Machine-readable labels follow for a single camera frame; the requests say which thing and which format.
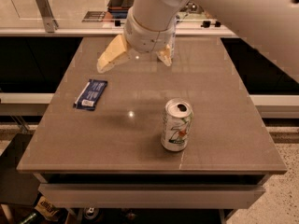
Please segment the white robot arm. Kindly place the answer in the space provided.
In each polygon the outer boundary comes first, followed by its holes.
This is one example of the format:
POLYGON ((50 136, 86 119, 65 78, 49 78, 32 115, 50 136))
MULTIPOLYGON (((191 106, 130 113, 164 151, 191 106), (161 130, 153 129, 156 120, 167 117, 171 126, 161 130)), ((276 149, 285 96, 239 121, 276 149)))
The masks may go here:
POLYGON ((123 34, 101 54, 97 70, 123 63, 132 49, 168 54, 176 14, 189 1, 299 81, 298 0, 134 0, 123 34))

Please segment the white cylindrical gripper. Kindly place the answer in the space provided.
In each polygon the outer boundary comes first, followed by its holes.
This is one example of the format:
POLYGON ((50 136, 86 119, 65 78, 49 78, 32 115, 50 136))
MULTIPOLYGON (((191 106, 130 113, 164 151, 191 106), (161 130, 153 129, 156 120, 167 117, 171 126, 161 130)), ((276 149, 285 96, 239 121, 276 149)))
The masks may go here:
POLYGON ((158 59, 166 66, 172 64, 171 48, 168 44, 174 32, 174 25, 163 31, 151 31, 137 22, 130 8, 123 28, 123 35, 117 35, 109 43, 97 60, 97 71, 101 74, 111 70, 115 65, 125 63, 130 59, 129 51, 157 51, 158 59))

